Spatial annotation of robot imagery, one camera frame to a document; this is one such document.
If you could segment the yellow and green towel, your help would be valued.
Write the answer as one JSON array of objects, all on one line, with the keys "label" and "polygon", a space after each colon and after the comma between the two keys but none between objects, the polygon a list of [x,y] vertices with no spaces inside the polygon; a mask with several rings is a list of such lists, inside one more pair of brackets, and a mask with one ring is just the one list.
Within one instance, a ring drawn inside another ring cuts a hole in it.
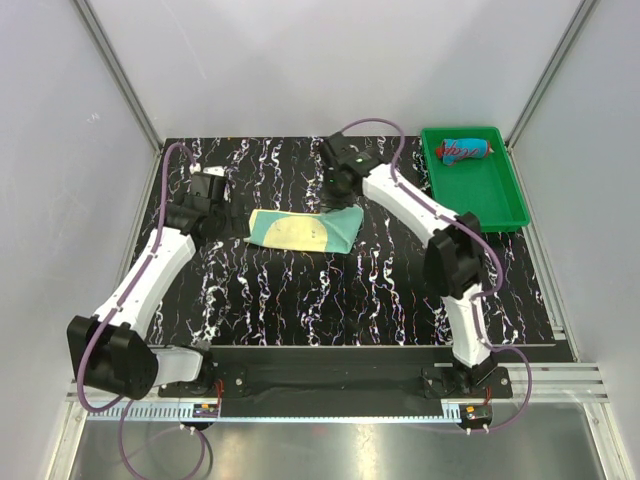
[{"label": "yellow and green towel", "polygon": [[270,249],[348,254],[363,217],[359,206],[317,214],[255,209],[244,241]]}]

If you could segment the red and blue towel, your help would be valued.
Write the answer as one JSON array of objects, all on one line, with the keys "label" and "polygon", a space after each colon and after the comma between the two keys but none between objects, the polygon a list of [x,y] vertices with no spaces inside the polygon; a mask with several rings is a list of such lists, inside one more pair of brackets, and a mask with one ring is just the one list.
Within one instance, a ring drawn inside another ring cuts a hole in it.
[{"label": "red and blue towel", "polygon": [[436,156],[446,166],[460,160],[486,158],[493,152],[488,140],[478,138],[444,139],[435,150]]}]

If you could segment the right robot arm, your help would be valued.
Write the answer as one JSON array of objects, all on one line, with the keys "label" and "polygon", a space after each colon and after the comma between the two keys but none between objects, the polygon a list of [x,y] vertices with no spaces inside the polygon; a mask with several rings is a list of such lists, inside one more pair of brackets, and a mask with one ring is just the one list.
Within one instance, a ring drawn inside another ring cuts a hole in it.
[{"label": "right robot arm", "polygon": [[440,297],[451,329],[451,390],[476,396],[496,368],[481,322],[484,249],[478,218],[438,204],[406,180],[393,162],[374,149],[356,151],[341,132],[321,140],[323,187],[332,206],[355,197],[375,202],[401,221],[426,247],[423,274],[428,290]]}]

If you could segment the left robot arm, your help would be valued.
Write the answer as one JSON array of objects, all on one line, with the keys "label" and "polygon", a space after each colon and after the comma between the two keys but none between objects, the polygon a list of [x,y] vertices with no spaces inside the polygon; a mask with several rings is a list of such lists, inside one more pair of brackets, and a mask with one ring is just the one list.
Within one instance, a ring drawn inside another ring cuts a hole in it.
[{"label": "left robot arm", "polygon": [[186,194],[167,204],[162,224],[115,292],[90,317],[75,316],[67,340],[76,384],[140,400],[154,387],[181,383],[196,396],[215,386],[210,353],[153,346],[146,332],[182,269],[209,243],[249,234],[241,201],[226,199],[221,167],[196,172]]}]

